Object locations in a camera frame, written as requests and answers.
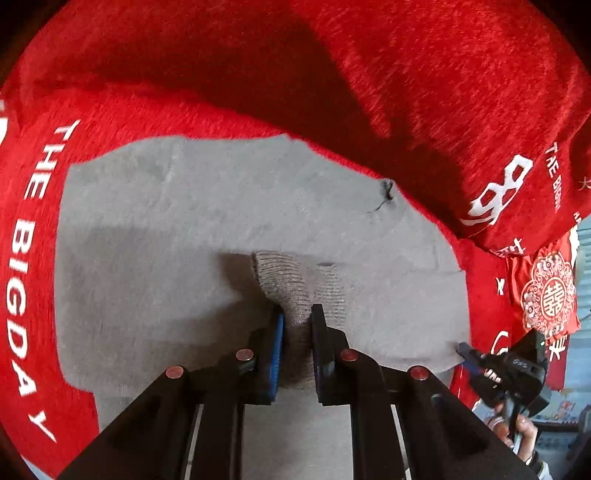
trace blue gripper pad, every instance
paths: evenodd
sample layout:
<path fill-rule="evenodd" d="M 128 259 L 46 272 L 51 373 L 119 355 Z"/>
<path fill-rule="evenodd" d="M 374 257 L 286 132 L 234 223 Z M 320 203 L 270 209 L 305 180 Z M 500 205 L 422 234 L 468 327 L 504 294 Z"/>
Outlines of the blue gripper pad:
<path fill-rule="evenodd" d="M 269 397 L 271 401 L 275 400 L 275 397 L 277 396 L 277 390 L 279 389 L 279 365 L 281 362 L 281 345 L 283 342 L 284 326 L 283 311 L 277 312 L 276 318 L 274 320 L 275 321 L 272 322 L 272 325 L 269 325 L 273 343 L 271 358 L 269 364 L 267 365 L 266 371 L 269 385 Z"/>

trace white printed logo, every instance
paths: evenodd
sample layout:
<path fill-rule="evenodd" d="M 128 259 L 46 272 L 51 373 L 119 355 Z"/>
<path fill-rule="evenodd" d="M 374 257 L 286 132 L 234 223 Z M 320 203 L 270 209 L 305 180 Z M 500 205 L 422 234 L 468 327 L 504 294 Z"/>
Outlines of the white printed logo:
<path fill-rule="evenodd" d="M 0 100 L 0 112 L 4 111 L 4 101 Z M 0 145 L 4 141 L 4 137 L 6 137 L 6 132 L 8 131 L 8 118 L 5 116 L 0 117 Z"/>
<path fill-rule="evenodd" d="M 464 220 L 461 219 L 460 221 L 464 225 L 472 226 L 476 225 L 477 223 L 486 223 L 489 222 L 489 225 L 494 225 L 499 218 L 501 212 L 510 204 L 511 200 L 517 195 L 517 192 L 523 185 L 523 181 L 527 173 L 531 170 L 534 166 L 534 162 L 531 161 L 529 158 L 522 157 L 521 155 L 516 155 L 505 167 L 505 180 L 503 185 L 499 185 L 498 183 L 489 183 L 484 191 L 480 194 L 480 196 L 470 202 L 472 208 L 468 212 L 468 215 L 471 217 L 480 217 L 488 212 L 490 215 L 484 218 L 476 218 L 474 220 Z M 521 168 L 520 174 L 517 176 L 516 179 L 513 178 L 513 174 L 517 168 Z M 515 190 L 513 195 L 503 203 L 503 197 L 505 194 L 510 191 Z M 482 199 L 488 194 L 492 192 L 494 194 L 493 198 L 491 198 L 488 203 L 482 204 Z"/>

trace person's hand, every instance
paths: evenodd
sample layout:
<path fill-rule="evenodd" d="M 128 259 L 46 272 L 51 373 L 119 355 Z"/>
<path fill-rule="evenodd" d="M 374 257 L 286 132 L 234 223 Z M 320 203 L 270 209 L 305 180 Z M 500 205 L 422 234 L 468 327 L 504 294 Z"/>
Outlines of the person's hand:
<path fill-rule="evenodd" d="M 500 413 L 502 408 L 502 405 L 499 405 L 495 408 L 495 411 Z M 513 442 L 509 439 L 509 427 L 503 421 L 502 417 L 492 417 L 487 422 L 487 425 L 509 448 L 513 448 Z M 515 428 L 523 435 L 517 456 L 526 462 L 534 453 L 535 439 L 538 435 L 538 429 L 528 417 L 523 415 L 517 417 L 517 425 Z"/>

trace gray fabric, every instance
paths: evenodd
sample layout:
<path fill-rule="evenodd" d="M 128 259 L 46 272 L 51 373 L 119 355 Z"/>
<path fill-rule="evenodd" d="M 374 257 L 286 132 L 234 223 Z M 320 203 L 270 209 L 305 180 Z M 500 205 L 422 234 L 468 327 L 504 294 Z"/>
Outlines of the gray fabric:
<path fill-rule="evenodd" d="M 157 138 L 72 166 L 54 282 L 66 380 L 135 397 L 171 364 L 243 346 L 271 311 L 251 273 L 259 250 L 344 269 L 343 328 L 359 350 L 450 368 L 468 339 L 464 274 L 439 230 L 391 195 L 286 136 Z"/>
<path fill-rule="evenodd" d="M 352 479 L 352 451 L 349 407 L 323 407 L 308 390 L 245 409 L 244 480 Z"/>

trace red fabric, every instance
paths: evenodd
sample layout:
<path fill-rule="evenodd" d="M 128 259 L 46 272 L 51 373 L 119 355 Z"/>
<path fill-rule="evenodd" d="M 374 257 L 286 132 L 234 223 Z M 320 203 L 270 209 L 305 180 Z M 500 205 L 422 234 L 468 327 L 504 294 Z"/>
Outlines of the red fabric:
<path fill-rule="evenodd" d="M 512 314 L 524 334 L 533 327 L 548 343 L 581 327 L 569 238 L 570 231 L 534 255 L 507 258 Z"/>
<path fill-rule="evenodd" d="M 564 335 L 546 347 L 546 358 L 550 363 L 546 385 L 552 390 L 562 391 L 566 375 L 566 361 L 569 354 L 570 336 Z"/>
<path fill-rule="evenodd" d="M 507 332 L 498 349 L 518 336 L 496 289 L 506 263 L 447 228 L 499 255 L 527 254 L 588 215 L 588 87 L 571 47 L 525 0 L 70 1 L 1 90 L 1 281 L 18 278 L 27 293 L 22 314 L 3 315 L 28 336 L 24 358 L 8 342 L 0 355 L 7 432 L 52 476 L 98 432 L 92 396 L 63 381 L 55 345 L 55 234 L 70 163 L 156 135 L 302 138 L 393 178 L 438 222 L 466 269 L 472 342 L 490 350 Z M 77 119 L 69 139 L 55 133 Z M 44 197 L 25 198 L 56 143 L 65 147 Z M 491 215 L 474 203 L 487 188 L 481 203 L 502 196 L 505 208 L 462 222 Z M 26 253 L 12 250 L 17 219 L 35 222 Z M 34 393 L 19 395 L 13 361 Z M 56 442 L 29 420 L 41 411 Z"/>

